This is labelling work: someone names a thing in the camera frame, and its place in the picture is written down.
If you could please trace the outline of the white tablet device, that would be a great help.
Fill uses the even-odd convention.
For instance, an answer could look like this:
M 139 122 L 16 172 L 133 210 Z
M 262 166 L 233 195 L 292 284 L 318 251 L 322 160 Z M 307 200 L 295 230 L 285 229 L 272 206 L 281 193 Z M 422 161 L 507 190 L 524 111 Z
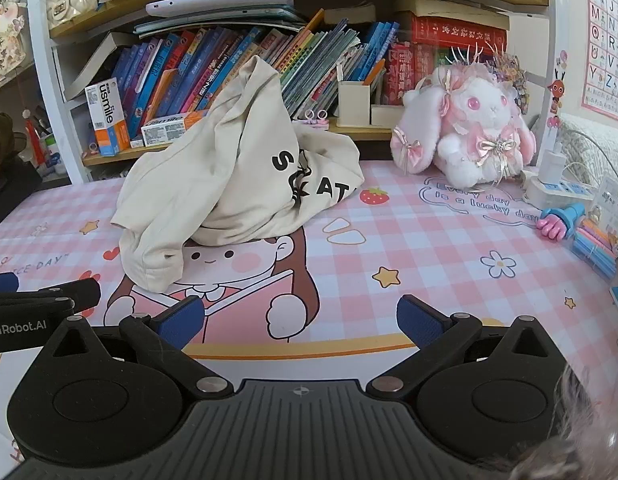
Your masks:
M 293 3 L 294 0 L 159 0 L 147 3 L 145 11 L 156 18 L 174 18 L 197 12 L 247 8 L 247 6 L 290 6 Z

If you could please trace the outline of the beige pen holder organizer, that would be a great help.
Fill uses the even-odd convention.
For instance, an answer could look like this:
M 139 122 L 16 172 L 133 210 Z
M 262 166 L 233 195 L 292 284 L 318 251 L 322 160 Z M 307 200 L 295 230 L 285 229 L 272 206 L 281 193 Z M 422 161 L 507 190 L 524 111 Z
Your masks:
M 341 81 L 338 84 L 338 127 L 393 129 L 404 111 L 401 105 L 372 104 L 370 87 L 361 82 Z

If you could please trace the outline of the red thick dictionary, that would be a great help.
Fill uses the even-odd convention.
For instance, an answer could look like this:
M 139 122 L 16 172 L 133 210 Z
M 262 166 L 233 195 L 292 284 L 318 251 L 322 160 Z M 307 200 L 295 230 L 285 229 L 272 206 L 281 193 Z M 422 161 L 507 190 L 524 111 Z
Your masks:
M 401 105 L 405 92 L 413 90 L 425 76 L 439 65 L 450 64 L 453 56 L 461 58 L 470 49 L 473 56 L 492 57 L 492 48 L 507 47 L 507 29 L 482 24 L 417 16 L 413 12 L 397 13 L 397 40 L 387 53 L 387 72 L 383 81 L 382 103 Z

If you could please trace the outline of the white power strip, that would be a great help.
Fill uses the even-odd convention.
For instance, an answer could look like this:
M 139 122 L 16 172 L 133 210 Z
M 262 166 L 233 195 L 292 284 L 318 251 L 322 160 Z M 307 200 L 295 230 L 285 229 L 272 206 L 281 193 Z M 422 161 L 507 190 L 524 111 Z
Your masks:
M 564 208 L 574 203 L 588 206 L 596 195 L 597 189 L 586 184 L 565 181 L 544 183 L 536 176 L 531 176 L 525 183 L 525 200 L 537 209 Z

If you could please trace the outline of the white charger plug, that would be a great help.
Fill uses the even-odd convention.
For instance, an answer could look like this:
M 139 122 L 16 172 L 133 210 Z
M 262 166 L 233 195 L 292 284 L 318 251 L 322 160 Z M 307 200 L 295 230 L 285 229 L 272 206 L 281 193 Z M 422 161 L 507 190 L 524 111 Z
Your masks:
M 566 156 L 558 140 L 559 129 L 551 127 L 542 138 L 537 159 L 538 179 L 543 184 L 559 184 L 566 166 Z

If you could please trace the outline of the alphabet wall poster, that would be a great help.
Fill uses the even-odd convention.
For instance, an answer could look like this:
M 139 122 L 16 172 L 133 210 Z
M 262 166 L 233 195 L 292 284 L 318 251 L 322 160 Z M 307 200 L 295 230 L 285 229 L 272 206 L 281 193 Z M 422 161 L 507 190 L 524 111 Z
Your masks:
M 618 0 L 587 0 L 582 106 L 618 122 Z

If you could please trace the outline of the white orange toothpaste box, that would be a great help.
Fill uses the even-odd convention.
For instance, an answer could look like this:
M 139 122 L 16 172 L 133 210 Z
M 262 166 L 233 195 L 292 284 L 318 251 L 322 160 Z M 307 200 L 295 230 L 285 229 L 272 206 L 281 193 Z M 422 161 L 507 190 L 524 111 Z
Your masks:
M 144 145 L 150 148 L 175 142 L 204 116 L 205 112 L 194 110 L 190 113 L 154 118 L 141 127 Z

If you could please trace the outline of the row of leaning books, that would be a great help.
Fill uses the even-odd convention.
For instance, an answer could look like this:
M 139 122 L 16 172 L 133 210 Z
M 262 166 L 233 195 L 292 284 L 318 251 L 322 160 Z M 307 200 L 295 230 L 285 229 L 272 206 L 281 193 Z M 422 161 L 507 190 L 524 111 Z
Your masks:
M 326 110 L 336 122 L 338 84 L 358 81 L 374 90 L 398 25 L 375 22 L 361 32 L 345 16 L 333 24 L 328 17 L 320 13 L 298 26 L 259 18 L 181 18 L 136 26 L 140 42 L 126 49 L 114 72 L 131 143 L 144 145 L 141 127 L 154 118 L 194 110 L 206 115 L 256 65 L 274 74 L 289 118 Z

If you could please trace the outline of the blue pink hand toy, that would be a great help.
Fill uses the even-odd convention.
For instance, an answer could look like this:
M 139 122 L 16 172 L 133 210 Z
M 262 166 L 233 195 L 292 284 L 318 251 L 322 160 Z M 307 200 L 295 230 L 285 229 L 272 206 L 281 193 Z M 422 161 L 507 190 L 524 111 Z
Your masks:
M 574 203 L 564 208 L 544 209 L 536 222 L 536 229 L 549 240 L 565 240 L 573 235 L 578 220 L 585 212 L 585 205 L 582 203 Z

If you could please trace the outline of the cream t-shirt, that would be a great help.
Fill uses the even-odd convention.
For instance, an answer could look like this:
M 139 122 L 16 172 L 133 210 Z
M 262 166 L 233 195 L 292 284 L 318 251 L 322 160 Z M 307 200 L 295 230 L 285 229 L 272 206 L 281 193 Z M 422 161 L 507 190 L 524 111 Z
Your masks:
M 188 240 L 208 247 L 295 232 L 364 181 L 348 136 L 291 121 L 274 74 L 256 65 L 199 122 L 124 179 L 112 224 L 126 276 L 165 292 Z

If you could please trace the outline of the usmile white orange box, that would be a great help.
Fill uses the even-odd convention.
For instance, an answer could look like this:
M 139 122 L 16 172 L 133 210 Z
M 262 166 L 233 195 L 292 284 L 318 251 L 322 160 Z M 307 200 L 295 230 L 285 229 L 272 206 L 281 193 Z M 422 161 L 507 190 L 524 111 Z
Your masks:
M 92 84 L 84 92 L 100 154 L 112 157 L 130 148 L 117 79 L 109 78 Z

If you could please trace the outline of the pink checkered desk mat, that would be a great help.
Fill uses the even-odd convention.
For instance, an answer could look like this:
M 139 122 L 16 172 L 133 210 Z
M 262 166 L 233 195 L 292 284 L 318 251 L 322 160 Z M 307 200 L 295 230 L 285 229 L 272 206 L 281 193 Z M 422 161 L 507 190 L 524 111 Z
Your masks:
M 186 296 L 202 299 L 203 328 L 185 349 L 246 377 L 357 377 L 382 356 L 415 344 L 398 327 L 399 299 L 464 311 L 503 327 L 530 315 L 544 326 L 585 385 L 582 414 L 562 398 L 588 450 L 618 445 L 618 296 L 567 242 L 536 229 L 538 212 L 513 184 L 456 190 L 435 172 L 408 177 L 389 162 L 365 162 L 364 184 L 293 234 L 243 245 L 185 249 L 182 278 L 152 294 L 121 266 L 111 223 L 121 181 L 69 185 L 27 198 L 0 224 L 0 273 L 24 290 L 94 278 L 94 325 L 133 313 L 157 315 Z

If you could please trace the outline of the pink white plush bunny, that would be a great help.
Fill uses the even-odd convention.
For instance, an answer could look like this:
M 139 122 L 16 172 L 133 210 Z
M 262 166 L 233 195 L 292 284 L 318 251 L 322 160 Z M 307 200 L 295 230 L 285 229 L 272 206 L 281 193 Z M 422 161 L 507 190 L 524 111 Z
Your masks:
M 497 185 L 520 174 L 536 153 L 513 87 L 482 63 L 439 66 L 402 102 L 390 151 L 406 174 L 434 165 L 455 188 Z

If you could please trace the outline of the pastel pen bundle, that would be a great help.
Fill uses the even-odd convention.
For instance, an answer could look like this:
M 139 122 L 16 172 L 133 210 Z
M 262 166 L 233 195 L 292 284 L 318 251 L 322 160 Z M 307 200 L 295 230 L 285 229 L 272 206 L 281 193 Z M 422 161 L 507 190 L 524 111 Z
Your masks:
M 572 249 L 608 280 L 616 275 L 618 244 L 613 245 L 609 235 L 589 218 L 582 218 L 576 226 Z

